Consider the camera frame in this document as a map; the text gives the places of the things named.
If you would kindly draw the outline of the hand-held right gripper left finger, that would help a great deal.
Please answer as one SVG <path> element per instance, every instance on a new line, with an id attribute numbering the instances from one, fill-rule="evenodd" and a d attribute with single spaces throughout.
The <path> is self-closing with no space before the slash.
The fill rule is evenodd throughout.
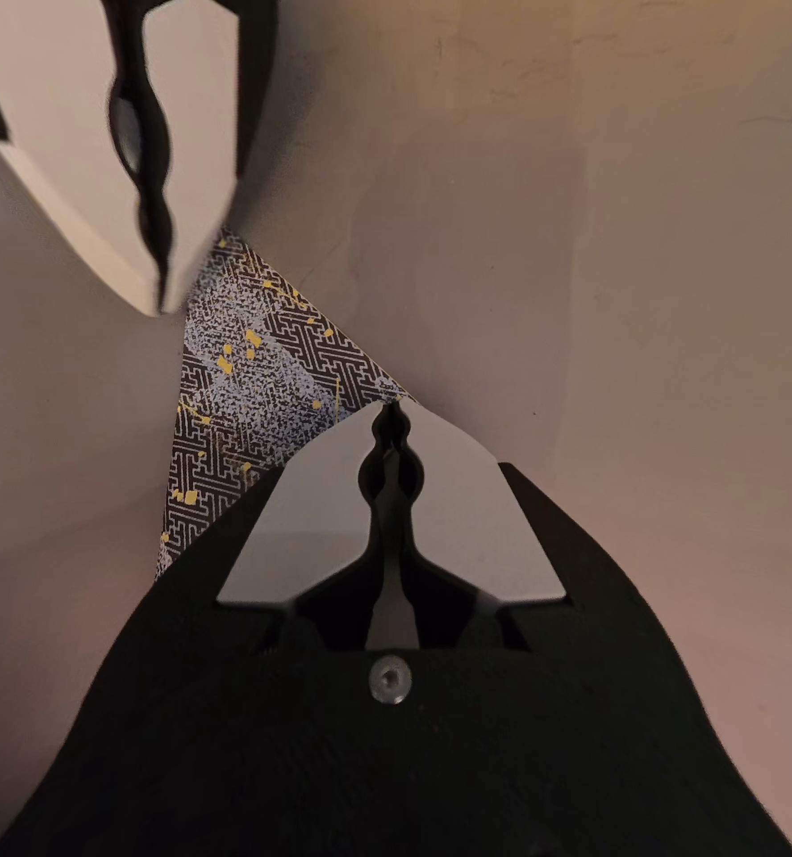
<path id="1" fill-rule="evenodd" d="M 360 470 L 375 449 L 384 404 L 348 416 L 283 468 L 219 592 L 230 607 L 289 607 L 361 557 L 371 511 Z"/>

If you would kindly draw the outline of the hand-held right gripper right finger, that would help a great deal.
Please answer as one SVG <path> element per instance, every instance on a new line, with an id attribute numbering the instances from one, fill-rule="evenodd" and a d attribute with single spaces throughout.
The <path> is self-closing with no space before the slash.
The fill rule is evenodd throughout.
<path id="1" fill-rule="evenodd" d="M 566 591 L 496 457 L 412 400 L 393 406 L 401 578 L 418 620 L 559 603 Z"/>

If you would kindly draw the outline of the patterned black origami paper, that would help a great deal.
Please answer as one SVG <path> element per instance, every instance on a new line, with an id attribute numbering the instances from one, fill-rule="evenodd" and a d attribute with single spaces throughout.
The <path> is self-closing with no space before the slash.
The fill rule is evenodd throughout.
<path id="1" fill-rule="evenodd" d="M 188 295 L 156 578 L 259 478 L 335 423 L 408 391 L 240 235 Z"/>

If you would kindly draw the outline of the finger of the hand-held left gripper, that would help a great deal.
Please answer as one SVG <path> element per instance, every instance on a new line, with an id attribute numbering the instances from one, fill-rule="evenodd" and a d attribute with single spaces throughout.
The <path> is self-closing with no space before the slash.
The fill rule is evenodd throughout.
<path id="1" fill-rule="evenodd" d="M 158 266 L 112 140 L 117 67 L 101 2 L 0 1 L 0 155 L 114 293 L 158 314 Z"/>
<path id="2" fill-rule="evenodd" d="M 238 24 L 211 1 L 168 2 L 144 19 L 146 68 L 170 138 L 169 313 L 185 303 L 237 187 Z"/>

